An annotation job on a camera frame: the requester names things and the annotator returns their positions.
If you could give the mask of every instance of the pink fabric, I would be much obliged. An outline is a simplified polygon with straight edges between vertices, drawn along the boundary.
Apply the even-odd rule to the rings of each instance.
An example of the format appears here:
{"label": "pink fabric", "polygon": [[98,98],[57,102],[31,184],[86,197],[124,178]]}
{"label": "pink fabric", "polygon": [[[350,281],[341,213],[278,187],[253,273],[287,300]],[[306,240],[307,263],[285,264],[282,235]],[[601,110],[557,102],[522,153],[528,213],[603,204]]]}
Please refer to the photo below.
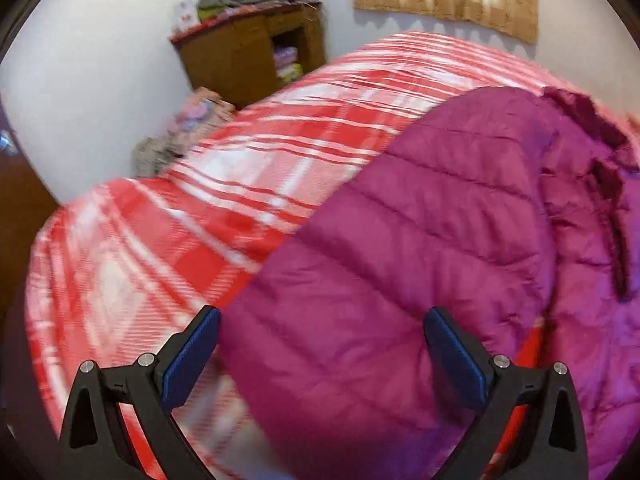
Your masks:
{"label": "pink fabric", "polygon": [[590,478],[640,427],[638,166],[587,97],[484,88],[404,132],[225,311],[221,357],[297,478],[428,479],[469,424],[433,373],[444,306],[514,358],[542,316]]}

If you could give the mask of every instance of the wooden furniture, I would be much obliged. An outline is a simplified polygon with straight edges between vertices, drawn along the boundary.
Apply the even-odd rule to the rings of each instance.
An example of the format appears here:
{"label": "wooden furniture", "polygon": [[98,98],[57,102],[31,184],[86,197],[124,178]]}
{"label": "wooden furniture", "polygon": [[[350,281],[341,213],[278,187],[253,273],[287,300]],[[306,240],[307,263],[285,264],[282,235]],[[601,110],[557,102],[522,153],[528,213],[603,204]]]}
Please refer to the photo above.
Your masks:
{"label": "wooden furniture", "polygon": [[174,45],[193,88],[218,92],[238,109],[283,86],[273,62],[275,46],[295,46],[305,74],[326,62],[319,5],[235,16]]}
{"label": "wooden furniture", "polygon": [[0,142],[0,341],[4,316],[27,271],[33,240],[58,208],[12,137],[0,102],[0,139],[4,136],[13,141],[17,151]]}

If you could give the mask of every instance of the plaid bedspread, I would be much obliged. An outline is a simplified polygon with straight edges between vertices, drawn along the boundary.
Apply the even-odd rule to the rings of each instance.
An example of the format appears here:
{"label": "plaid bedspread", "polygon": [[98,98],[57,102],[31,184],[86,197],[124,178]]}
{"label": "plaid bedspread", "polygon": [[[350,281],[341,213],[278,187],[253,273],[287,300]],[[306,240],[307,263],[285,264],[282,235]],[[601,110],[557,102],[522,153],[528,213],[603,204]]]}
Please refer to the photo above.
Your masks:
{"label": "plaid bedspread", "polygon": [[[33,246],[26,290],[33,366],[55,430],[83,360],[129,364],[203,304],[224,309],[404,126],[479,86],[548,85],[574,89],[510,54],[405,32],[245,109],[163,176],[115,180],[57,211]],[[133,410],[123,412],[143,465],[162,478]],[[215,358],[174,416],[216,478],[290,478]]]}

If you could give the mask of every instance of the wooden cabinet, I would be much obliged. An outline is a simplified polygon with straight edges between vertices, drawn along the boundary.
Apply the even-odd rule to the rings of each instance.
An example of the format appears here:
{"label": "wooden cabinet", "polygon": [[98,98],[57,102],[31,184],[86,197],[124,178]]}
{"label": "wooden cabinet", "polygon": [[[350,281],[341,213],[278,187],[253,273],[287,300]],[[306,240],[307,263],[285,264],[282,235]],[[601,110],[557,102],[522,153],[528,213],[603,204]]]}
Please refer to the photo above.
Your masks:
{"label": "wooden cabinet", "polygon": [[174,45],[194,89],[204,86],[244,108],[281,87],[273,62],[276,45],[295,46],[305,74],[325,64],[321,16],[319,7],[280,7],[236,16]]}

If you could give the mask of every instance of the wooden door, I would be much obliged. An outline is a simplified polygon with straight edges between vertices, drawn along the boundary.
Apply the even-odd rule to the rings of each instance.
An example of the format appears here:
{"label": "wooden door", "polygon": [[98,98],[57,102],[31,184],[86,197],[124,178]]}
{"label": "wooden door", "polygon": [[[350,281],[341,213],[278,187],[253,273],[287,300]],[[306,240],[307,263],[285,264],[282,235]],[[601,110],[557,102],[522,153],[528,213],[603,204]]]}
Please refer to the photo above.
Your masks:
{"label": "wooden door", "polygon": [[231,67],[234,41],[234,28],[229,23],[204,32],[179,47],[180,58],[194,90],[203,86],[235,104],[237,84]]}
{"label": "wooden door", "polygon": [[0,102],[0,338],[31,244],[58,204],[20,152]]}

